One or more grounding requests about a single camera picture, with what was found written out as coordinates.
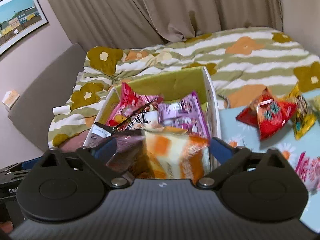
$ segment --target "yellow snack bag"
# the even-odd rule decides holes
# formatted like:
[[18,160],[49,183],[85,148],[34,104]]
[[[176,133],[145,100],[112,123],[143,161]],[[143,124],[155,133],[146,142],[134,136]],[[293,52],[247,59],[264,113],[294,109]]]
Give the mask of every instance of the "yellow snack bag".
[[320,113],[320,95],[309,100],[313,110]]
[[145,130],[149,167],[156,179],[191,179],[196,183],[210,168],[209,140]]
[[296,85],[284,99],[297,104],[297,110],[292,118],[294,136],[300,139],[316,122],[316,115],[305,98],[301,95],[299,86]]

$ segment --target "cardboard box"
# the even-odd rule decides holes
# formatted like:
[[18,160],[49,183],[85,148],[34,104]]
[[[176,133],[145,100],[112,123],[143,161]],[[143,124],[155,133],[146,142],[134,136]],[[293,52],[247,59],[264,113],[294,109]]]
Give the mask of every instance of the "cardboard box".
[[[221,138],[218,103],[207,68],[186,68],[180,71],[142,77],[128,82],[128,85],[140,95],[162,95],[164,101],[179,100],[192,91],[196,91],[201,104],[209,102],[206,121],[211,137]],[[112,110],[120,102],[120,95],[121,85],[112,88],[95,122],[103,124],[107,122]],[[91,132],[92,128],[88,133],[84,146],[89,144]],[[217,161],[212,160],[212,167],[217,166]]]

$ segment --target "framed picture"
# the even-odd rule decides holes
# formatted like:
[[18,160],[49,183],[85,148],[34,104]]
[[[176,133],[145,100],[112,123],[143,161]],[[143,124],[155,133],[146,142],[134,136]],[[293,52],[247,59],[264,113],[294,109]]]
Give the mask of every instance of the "framed picture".
[[0,55],[24,36],[48,23],[38,0],[0,1]]

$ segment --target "brown wall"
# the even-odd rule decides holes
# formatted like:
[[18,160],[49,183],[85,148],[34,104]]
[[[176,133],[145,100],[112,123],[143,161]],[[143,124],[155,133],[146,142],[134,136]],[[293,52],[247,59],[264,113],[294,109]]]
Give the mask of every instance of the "brown wall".
[[21,32],[22,30],[26,29],[27,27],[29,27],[30,25],[38,22],[41,20],[41,16],[38,15],[36,17],[33,17],[31,18],[30,20],[26,21],[25,23],[23,24],[20,24],[17,28],[14,28],[12,31],[8,32],[7,34],[3,35],[1,38],[0,38],[0,46],[2,44],[4,44],[6,41],[8,41],[9,39],[11,39],[12,37],[15,36],[15,34],[13,33],[14,30],[18,30],[19,32]]

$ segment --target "floral comforter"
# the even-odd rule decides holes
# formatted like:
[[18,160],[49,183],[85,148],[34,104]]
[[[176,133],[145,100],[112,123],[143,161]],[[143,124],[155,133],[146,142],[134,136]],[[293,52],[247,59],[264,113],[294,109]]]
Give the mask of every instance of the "floral comforter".
[[[66,103],[71,113],[52,120],[49,147],[89,130],[111,87],[194,66],[206,66],[216,93],[227,97],[231,107],[248,104],[265,86],[277,96],[289,93],[297,82],[302,92],[320,87],[319,57],[267,27],[207,33],[144,49],[95,47],[87,53],[84,71]],[[220,109],[225,107],[222,98]]]

